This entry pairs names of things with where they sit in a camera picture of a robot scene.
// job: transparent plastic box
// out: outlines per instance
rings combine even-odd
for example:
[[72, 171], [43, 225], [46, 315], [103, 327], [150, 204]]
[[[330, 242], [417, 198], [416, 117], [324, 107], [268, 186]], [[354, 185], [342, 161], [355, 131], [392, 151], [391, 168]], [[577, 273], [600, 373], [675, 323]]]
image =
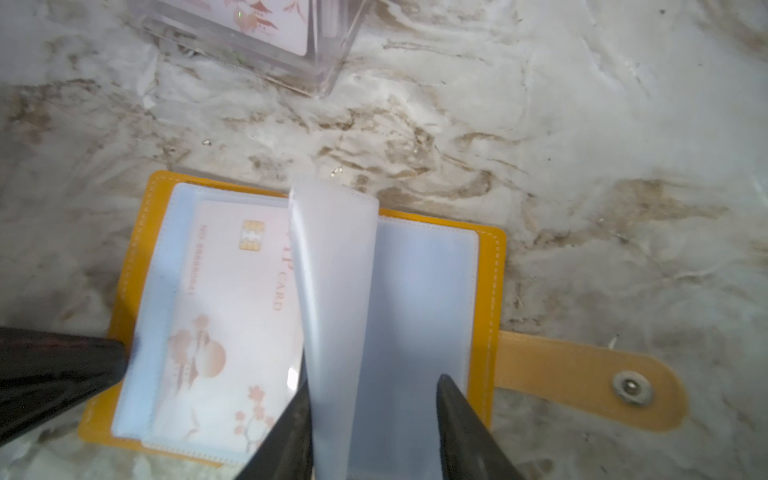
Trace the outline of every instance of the transparent plastic box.
[[310, 96], [328, 94], [369, 0], [129, 0], [142, 28]]

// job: card chip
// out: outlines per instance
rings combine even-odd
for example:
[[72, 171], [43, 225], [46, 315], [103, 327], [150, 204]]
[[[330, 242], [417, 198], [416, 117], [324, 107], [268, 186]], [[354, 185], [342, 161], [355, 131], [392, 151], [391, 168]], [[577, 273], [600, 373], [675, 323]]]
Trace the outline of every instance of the card chip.
[[261, 236], [264, 234], [264, 222], [245, 220], [240, 232], [240, 249], [258, 252], [261, 250]]

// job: open wallet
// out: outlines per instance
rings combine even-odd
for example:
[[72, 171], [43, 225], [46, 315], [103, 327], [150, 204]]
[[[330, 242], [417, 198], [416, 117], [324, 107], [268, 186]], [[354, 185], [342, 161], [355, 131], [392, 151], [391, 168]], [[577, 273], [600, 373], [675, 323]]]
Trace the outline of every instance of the open wallet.
[[80, 437], [245, 465], [304, 375], [317, 480], [441, 478], [443, 375], [486, 427], [495, 386], [677, 427], [687, 397], [662, 362], [499, 332], [505, 248], [498, 228], [379, 209], [329, 180], [285, 198], [157, 172], [109, 331], [131, 346], [127, 374]]

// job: card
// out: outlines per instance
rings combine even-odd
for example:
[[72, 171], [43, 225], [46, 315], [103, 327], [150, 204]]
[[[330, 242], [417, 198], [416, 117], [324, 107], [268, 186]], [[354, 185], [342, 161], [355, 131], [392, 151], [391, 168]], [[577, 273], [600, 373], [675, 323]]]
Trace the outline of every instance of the card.
[[309, 0], [162, 0], [296, 55], [306, 55]]
[[302, 347], [287, 210], [201, 201], [147, 443], [252, 454], [293, 398]]

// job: yellow card holder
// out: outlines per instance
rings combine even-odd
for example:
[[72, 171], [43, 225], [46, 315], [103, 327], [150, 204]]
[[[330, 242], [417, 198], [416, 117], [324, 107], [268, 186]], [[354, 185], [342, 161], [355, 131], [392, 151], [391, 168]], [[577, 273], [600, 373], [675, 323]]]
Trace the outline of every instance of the yellow card holder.
[[[150, 177], [131, 235], [108, 331], [109, 338], [122, 341], [129, 350], [154, 245], [170, 196], [179, 183], [284, 197], [281, 193], [218, 180], [155, 172]], [[531, 393], [643, 429], [668, 430], [680, 424], [687, 413], [685, 390], [674, 373], [656, 359], [517, 333], [500, 334], [506, 253], [503, 230], [387, 209], [381, 209], [380, 214], [477, 232], [478, 280], [467, 399], [487, 426], [491, 423], [494, 386]], [[639, 372], [651, 382], [655, 397], [649, 406], [630, 406], [616, 396], [611, 380], [618, 366]], [[88, 402], [78, 430], [80, 438], [86, 442], [186, 458], [147, 449], [139, 441], [111, 434], [121, 387], [122, 382]]]

